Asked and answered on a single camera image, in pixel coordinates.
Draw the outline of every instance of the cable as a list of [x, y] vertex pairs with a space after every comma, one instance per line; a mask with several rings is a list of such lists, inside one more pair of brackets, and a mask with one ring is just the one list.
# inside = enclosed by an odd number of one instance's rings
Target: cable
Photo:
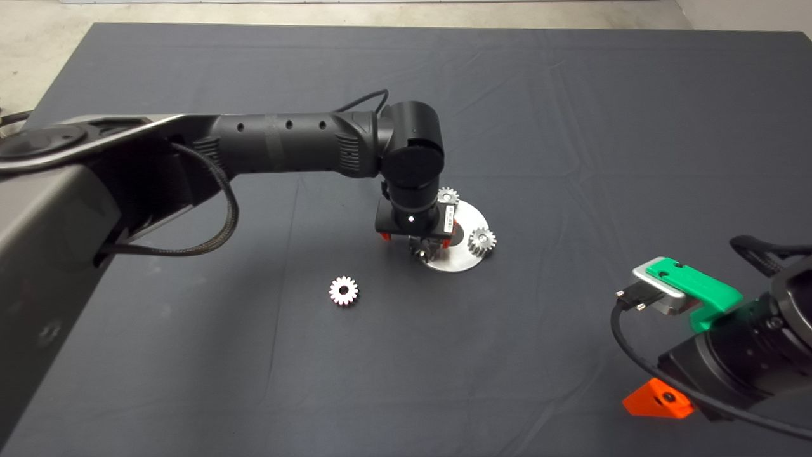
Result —
[[640, 355], [638, 355], [634, 349], [628, 344], [626, 338], [623, 335], [623, 331], [620, 329], [620, 315], [626, 311], [624, 304], [618, 300], [618, 303], [611, 311], [611, 334], [615, 337], [615, 341], [620, 346], [620, 349], [623, 350], [624, 353], [640, 368], [648, 372], [651, 376], [659, 378], [666, 384], [670, 385], [674, 389], [679, 390], [692, 400], [695, 400], [697, 403], [703, 403], [708, 407], [711, 407], [717, 411], [723, 412], [731, 417], [735, 417], [739, 420], [743, 420], [744, 422], [749, 422], [753, 425], [757, 425], [759, 427], [763, 427], [765, 429], [772, 430], [774, 432], [783, 433], [785, 435], [789, 435], [791, 437], [796, 437], [800, 439], [804, 439], [806, 441], [812, 441], [812, 429], [807, 429], [801, 427], [799, 425], [789, 424], [787, 422], [782, 422], [780, 420], [771, 419], [769, 417], [760, 416], [758, 414], [754, 414], [749, 411], [745, 411], [743, 409], [730, 406], [726, 403], [720, 402], [719, 400], [705, 395], [698, 390], [693, 389], [692, 387], [682, 383], [673, 377], [666, 374], [663, 370], [655, 367], [653, 364], [648, 362], [647, 360], [643, 359]]
[[101, 248], [101, 252], [106, 254], [130, 254], [130, 255], [160, 255], [165, 257], [188, 257], [192, 255], [201, 255], [209, 253], [228, 241], [228, 238], [234, 234], [237, 228], [237, 220], [240, 218], [240, 207], [237, 205], [237, 198], [234, 196], [234, 191], [231, 190], [231, 183], [228, 176], [214, 161], [205, 155], [197, 152], [192, 148], [180, 145], [178, 143], [171, 143], [172, 148], [181, 154], [185, 154], [202, 162], [211, 172], [211, 175], [217, 181], [217, 184], [226, 195], [226, 202], [228, 205], [226, 213], [226, 223], [207, 242], [203, 242], [197, 246], [192, 246], [184, 249], [169, 250], [157, 247], [127, 245], [127, 244], [108, 244]]
[[31, 111], [21, 111], [19, 113], [0, 116], [0, 127], [6, 127], [15, 122], [22, 122], [31, 115]]
[[367, 100], [370, 100], [370, 99], [375, 98], [375, 97], [379, 97], [381, 95], [383, 96], [381, 98], [381, 102], [378, 104], [378, 107], [375, 108], [375, 114], [380, 114], [381, 110], [383, 109], [383, 106], [387, 103], [387, 99], [389, 98], [389, 90], [388, 89], [381, 89], [381, 90], [376, 90], [375, 92], [370, 92], [369, 94], [366, 94], [365, 96], [363, 96], [361, 98], [356, 98], [355, 100], [351, 101], [350, 103], [347, 103], [346, 105], [340, 107], [339, 109], [335, 110], [334, 112], [336, 112], [336, 113], [344, 112], [344, 111], [346, 111], [346, 110], [348, 110], [350, 108], [357, 107], [358, 105], [362, 104], [363, 102], [366, 102]]
[[730, 240], [730, 247], [764, 276], [771, 277], [784, 269], [770, 254], [785, 260], [795, 255], [812, 255], [812, 245], [776, 245], [763, 242], [750, 235], [739, 235]]

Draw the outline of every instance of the gear on plate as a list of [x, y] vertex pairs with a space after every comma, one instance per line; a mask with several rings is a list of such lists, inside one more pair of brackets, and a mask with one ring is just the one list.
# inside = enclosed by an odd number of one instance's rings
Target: gear on plate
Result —
[[358, 285], [350, 276], [335, 278], [330, 285], [330, 299], [340, 307], [352, 305], [358, 298]]
[[460, 195], [450, 187], [441, 187], [437, 192], [437, 201], [456, 205], [460, 202]]
[[487, 228], [477, 228], [468, 237], [468, 249], [478, 257], [486, 257], [495, 247], [496, 235]]

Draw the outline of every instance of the barcode label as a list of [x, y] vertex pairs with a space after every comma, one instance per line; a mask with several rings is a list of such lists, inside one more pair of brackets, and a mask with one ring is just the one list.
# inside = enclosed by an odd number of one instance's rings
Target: barcode label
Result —
[[446, 224], [443, 228], [446, 233], [454, 231], [454, 205], [448, 205], [446, 207]]

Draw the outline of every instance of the green bracket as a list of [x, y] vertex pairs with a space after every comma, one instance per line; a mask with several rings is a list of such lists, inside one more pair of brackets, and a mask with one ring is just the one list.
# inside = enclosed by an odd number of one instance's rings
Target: green bracket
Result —
[[668, 257], [646, 268], [646, 273], [702, 302], [691, 313], [691, 328], [696, 333], [708, 330], [717, 317], [744, 298], [722, 281]]

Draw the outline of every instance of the metal disc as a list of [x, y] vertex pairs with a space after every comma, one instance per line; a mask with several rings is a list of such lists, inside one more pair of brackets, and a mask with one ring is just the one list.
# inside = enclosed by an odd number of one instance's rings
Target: metal disc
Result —
[[456, 244], [439, 250], [434, 259], [425, 263], [429, 268], [440, 272], [464, 272], [476, 267], [482, 261], [482, 257], [471, 254], [468, 248], [468, 236], [473, 230], [480, 227], [488, 229], [488, 221], [485, 220], [485, 216], [477, 208], [460, 200], [454, 213], [454, 220], [456, 222], [455, 230], [462, 230], [461, 236], [455, 233], [452, 239]]

